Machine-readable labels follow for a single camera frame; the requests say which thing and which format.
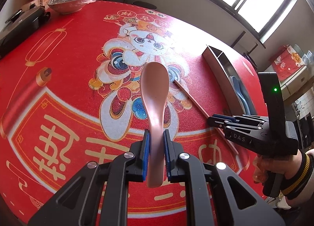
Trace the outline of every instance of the red tablecloth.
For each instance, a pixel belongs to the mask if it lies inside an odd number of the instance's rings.
[[[177,79],[209,115],[228,112],[201,56],[206,45],[224,51],[257,113],[266,115],[246,59],[200,29],[133,5],[97,1],[70,15],[53,14],[2,59],[0,193],[15,215],[27,222],[88,161],[111,161],[142,139],[148,121],[139,77],[146,62],[164,64],[170,80]],[[235,157],[173,84],[164,126],[186,152],[206,163],[225,162],[261,195],[262,186],[252,180],[255,154],[237,147]],[[128,225],[185,225],[184,211],[184,185],[166,177],[155,189],[130,183]]]

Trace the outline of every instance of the tiled wall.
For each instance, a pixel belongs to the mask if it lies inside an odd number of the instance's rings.
[[[300,119],[305,117],[308,113],[311,113],[311,116],[314,116],[314,99],[313,93],[311,90],[308,90],[303,94],[298,101],[298,109],[300,110]]]

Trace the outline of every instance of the person's arm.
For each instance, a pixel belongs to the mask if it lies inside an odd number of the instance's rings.
[[[285,195],[287,204],[298,206],[309,200],[314,192],[314,149],[281,159],[263,159],[257,156],[253,175],[255,182],[264,182],[267,171],[284,174],[281,192]]]

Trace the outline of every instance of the spoon bowl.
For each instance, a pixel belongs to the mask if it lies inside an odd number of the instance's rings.
[[[169,92],[169,75],[162,64],[150,62],[145,65],[140,78],[140,92],[150,127],[146,185],[156,188],[164,181],[164,109]]]

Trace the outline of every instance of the window frame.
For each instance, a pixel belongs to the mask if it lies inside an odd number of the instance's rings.
[[[235,7],[238,5],[240,0],[236,0],[232,6],[228,5],[223,0],[210,0],[214,4],[218,5],[220,8],[224,9],[226,12],[228,12],[232,17],[234,17],[238,22],[240,22],[265,48],[264,44],[260,41],[261,37],[265,35],[265,33],[270,29],[270,27],[276,22],[276,20],[279,18],[279,16],[282,14],[282,12],[285,10],[285,8],[288,6],[291,0],[284,0],[280,7],[277,9],[277,11],[274,13],[274,15],[270,18],[270,20],[264,25],[264,27],[260,30],[260,32],[257,32],[248,22],[245,20],[238,11],[241,9],[241,7],[244,5],[246,0],[243,0],[243,2],[240,4],[240,6],[235,10]]]

